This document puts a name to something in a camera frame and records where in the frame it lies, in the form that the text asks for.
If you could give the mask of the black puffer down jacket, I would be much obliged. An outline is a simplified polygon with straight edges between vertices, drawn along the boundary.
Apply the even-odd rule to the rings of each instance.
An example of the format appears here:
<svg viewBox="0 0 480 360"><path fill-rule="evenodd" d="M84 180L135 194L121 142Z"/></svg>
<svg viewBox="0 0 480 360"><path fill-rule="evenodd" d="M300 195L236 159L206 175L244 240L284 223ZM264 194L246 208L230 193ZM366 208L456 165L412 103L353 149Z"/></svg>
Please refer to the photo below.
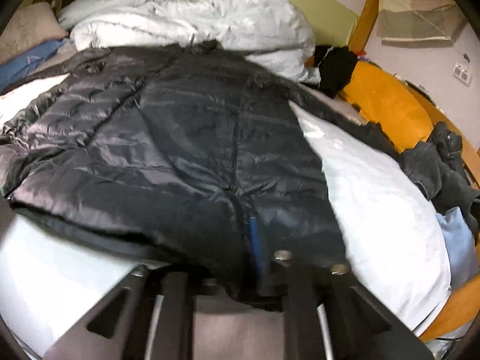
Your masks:
<svg viewBox="0 0 480 360"><path fill-rule="evenodd" d="M321 158L293 105L398 158L291 80L215 46L82 51L1 130L1 195L57 236L258 293L249 219L268 250L317 267L346 261Z"/></svg>

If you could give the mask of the dark grey clothes pile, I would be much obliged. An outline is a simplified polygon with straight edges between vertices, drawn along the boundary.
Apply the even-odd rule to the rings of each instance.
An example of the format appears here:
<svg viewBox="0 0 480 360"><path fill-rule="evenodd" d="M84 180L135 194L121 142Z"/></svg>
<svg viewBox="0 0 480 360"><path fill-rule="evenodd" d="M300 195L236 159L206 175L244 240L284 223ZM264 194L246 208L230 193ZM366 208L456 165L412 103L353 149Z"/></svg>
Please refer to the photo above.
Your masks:
<svg viewBox="0 0 480 360"><path fill-rule="evenodd" d="M479 240L479 190L471 186L463 159L461 136L440 121L426 141L400 155L400 166L424 197L444 215L458 207L474 240Z"/></svg>

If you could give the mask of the light blue cloth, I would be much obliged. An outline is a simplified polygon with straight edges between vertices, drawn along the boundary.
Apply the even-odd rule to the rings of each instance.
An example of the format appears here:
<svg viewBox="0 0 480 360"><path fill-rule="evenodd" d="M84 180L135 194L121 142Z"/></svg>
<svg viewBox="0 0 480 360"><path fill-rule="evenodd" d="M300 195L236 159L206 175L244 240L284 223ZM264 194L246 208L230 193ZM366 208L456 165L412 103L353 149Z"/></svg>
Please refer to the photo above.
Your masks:
<svg viewBox="0 0 480 360"><path fill-rule="evenodd" d="M473 234L459 207L436 214L448 251L451 289L456 291L479 273Z"/></svg>

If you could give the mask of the orange body pillow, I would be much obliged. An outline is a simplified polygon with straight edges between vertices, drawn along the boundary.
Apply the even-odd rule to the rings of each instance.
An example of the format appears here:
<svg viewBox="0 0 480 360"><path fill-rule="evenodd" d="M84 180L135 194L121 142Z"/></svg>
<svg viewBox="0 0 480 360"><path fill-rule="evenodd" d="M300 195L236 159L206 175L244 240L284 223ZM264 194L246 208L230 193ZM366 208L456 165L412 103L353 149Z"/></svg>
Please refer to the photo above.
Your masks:
<svg viewBox="0 0 480 360"><path fill-rule="evenodd" d="M338 94L368 122L379 123L397 151L426 141L434 126L405 84L390 73L358 61L352 79Z"/></svg>

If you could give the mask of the black garment by headboard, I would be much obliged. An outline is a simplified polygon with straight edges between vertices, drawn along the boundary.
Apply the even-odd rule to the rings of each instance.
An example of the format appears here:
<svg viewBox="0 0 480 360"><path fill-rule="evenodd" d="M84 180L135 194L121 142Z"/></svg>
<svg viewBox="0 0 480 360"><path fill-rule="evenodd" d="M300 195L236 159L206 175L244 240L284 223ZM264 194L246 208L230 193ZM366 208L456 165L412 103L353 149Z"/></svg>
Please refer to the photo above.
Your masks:
<svg viewBox="0 0 480 360"><path fill-rule="evenodd" d="M347 46L316 46L314 66L319 69L318 90L330 98L349 84L358 63L358 56Z"/></svg>

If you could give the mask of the light grey rumpled duvet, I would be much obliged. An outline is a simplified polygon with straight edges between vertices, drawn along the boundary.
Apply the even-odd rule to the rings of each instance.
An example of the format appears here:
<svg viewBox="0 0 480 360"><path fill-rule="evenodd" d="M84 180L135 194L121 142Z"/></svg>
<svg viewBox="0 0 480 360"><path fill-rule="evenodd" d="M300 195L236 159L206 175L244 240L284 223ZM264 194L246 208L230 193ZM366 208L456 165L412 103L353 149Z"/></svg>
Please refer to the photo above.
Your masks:
<svg viewBox="0 0 480 360"><path fill-rule="evenodd" d="M318 84L315 34L289 0L76 0L58 14L78 50L214 41L279 76Z"/></svg>

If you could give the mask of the checked hanging curtain cloth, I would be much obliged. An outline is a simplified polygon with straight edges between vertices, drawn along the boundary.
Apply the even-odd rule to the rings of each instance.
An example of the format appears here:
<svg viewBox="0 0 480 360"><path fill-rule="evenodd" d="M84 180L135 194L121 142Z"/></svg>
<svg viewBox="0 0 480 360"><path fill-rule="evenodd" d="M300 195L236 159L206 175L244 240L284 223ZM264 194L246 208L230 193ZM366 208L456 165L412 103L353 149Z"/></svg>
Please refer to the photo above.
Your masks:
<svg viewBox="0 0 480 360"><path fill-rule="evenodd" d="M453 41L465 23L454 0L379 0L377 36L383 41Z"/></svg>

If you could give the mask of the blue pillow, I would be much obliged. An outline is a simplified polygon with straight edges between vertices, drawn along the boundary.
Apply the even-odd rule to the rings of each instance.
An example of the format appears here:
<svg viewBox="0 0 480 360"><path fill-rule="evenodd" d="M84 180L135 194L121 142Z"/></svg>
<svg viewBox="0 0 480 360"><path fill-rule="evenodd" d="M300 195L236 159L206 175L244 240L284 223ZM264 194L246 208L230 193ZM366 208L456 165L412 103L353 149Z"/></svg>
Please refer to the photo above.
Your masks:
<svg viewBox="0 0 480 360"><path fill-rule="evenodd" d="M66 39L46 41L14 57L9 62L3 63L0 68L1 90L26 77L27 74L38 68L47 59L53 57L57 50L66 42Z"/></svg>

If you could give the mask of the beige pink pillow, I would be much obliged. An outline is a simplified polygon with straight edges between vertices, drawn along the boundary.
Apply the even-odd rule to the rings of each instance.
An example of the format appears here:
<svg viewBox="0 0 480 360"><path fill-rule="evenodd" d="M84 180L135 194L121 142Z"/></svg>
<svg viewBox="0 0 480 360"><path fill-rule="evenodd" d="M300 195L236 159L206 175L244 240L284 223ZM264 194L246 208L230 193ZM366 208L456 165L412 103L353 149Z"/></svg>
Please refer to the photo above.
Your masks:
<svg viewBox="0 0 480 360"><path fill-rule="evenodd" d="M20 8L1 34L1 64L50 40L66 38L63 29L47 2Z"/></svg>

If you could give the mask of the white wall socket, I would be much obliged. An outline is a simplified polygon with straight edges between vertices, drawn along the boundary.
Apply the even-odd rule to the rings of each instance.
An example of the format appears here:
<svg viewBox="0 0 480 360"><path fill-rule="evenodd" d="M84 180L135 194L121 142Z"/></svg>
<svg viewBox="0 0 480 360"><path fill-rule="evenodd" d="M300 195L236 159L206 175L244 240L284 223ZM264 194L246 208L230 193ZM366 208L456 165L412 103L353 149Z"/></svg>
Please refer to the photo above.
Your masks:
<svg viewBox="0 0 480 360"><path fill-rule="evenodd" d="M470 86L472 82L473 73L468 65L462 63L456 63L452 74L454 77L459 80L463 85Z"/></svg>

